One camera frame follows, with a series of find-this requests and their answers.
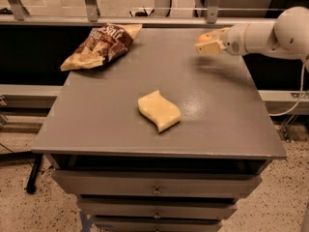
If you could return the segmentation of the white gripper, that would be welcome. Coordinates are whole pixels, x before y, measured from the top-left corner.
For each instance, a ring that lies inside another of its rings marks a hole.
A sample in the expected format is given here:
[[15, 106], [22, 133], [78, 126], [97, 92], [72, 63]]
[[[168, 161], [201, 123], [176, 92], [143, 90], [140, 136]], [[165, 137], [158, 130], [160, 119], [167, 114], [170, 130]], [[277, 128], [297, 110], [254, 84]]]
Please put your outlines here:
[[208, 32], [213, 39], [222, 41], [200, 42], [195, 44], [198, 53], [201, 54], [220, 54], [223, 50], [231, 55], [246, 55], [245, 35], [248, 25], [236, 24], [230, 28], [221, 28]]

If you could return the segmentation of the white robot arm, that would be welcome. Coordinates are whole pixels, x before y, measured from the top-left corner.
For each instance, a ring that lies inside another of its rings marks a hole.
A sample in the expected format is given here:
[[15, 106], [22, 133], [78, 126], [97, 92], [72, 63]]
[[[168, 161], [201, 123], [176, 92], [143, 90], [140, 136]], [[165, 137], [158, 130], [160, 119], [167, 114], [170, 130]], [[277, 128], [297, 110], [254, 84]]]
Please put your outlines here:
[[195, 49], [201, 54], [259, 53], [279, 59], [299, 59], [309, 72], [309, 9], [292, 7], [272, 22], [236, 24], [202, 34]]

